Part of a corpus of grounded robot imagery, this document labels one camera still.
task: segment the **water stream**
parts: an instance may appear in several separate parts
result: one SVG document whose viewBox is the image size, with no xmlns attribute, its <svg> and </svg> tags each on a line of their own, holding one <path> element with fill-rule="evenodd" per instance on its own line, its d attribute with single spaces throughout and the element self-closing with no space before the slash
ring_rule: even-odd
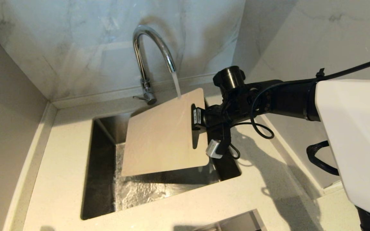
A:
<svg viewBox="0 0 370 231">
<path fill-rule="evenodd" d="M 176 76 L 176 72 L 172 72 L 172 79 L 173 82 L 175 83 L 175 89 L 176 93 L 178 94 L 178 98 L 181 98 L 181 90 L 179 89 L 179 82 L 178 82 L 178 77 Z"/>
</svg>

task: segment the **cutting board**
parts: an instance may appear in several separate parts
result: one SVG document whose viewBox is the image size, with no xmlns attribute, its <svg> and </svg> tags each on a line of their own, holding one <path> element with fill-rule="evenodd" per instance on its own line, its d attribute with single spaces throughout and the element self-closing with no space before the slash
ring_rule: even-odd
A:
<svg viewBox="0 0 370 231">
<path fill-rule="evenodd" d="M 198 88 L 131 117 L 122 162 L 122 175 L 149 174 L 207 165 L 207 134 L 192 147 L 191 105 L 205 108 Z"/>
</svg>

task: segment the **white robot body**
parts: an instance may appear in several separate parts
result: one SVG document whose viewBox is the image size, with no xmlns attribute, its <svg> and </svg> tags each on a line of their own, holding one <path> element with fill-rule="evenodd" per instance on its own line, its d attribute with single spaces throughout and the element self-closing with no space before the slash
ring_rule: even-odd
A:
<svg viewBox="0 0 370 231">
<path fill-rule="evenodd" d="M 315 103 L 349 200 L 370 212 L 370 80 L 321 81 Z"/>
</svg>

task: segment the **wall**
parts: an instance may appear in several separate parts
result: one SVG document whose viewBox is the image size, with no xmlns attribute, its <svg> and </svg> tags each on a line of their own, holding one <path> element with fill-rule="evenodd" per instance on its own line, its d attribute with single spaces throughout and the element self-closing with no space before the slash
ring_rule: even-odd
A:
<svg viewBox="0 0 370 231">
<path fill-rule="evenodd" d="M 370 1 L 246 2 L 233 59 L 233 64 L 245 71 L 246 82 L 308 79 L 323 67 L 330 74 L 368 61 Z M 370 69 L 346 78 L 370 79 Z M 339 180 L 315 167 L 306 156 L 308 145 L 327 139 L 322 123 L 272 114 L 267 117 L 322 187 Z M 336 166 L 328 148 L 317 156 Z"/>
<path fill-rule="evenodd" d="M 0 44 L 50 101 L 139 87 L 139 24 L 166 41 L 179 78 L 232 62 L 245 0 L 0 0 Z M 153 82 L 173 81 L 144 39 Z"/>
<path fill-rule="evenodd" d="M 0 46 L 0 230 L 46 104 Z"/>
</svg>

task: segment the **faucet handle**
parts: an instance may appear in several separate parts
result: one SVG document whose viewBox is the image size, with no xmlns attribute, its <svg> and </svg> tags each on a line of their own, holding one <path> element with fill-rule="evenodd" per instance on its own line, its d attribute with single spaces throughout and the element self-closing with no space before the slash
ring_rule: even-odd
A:
<svg viewBox="0 0 370 231">
<path fill-rule="evenodd" d="M 132 98 L 145 100 L 148 105 L 152 105 L 157 101 L 154 93 L 152 93 L 152 92 L 144 93 L 144 97 L 132 96 Z"/>
<path fill-rule="evenodd" d="M 147 100 L 145 97 L 141 97 L 141 96 L 132 96 L 132 98 L 135 98 L 135 99 L 142 99 L 142 100 Z"/>
</svg>

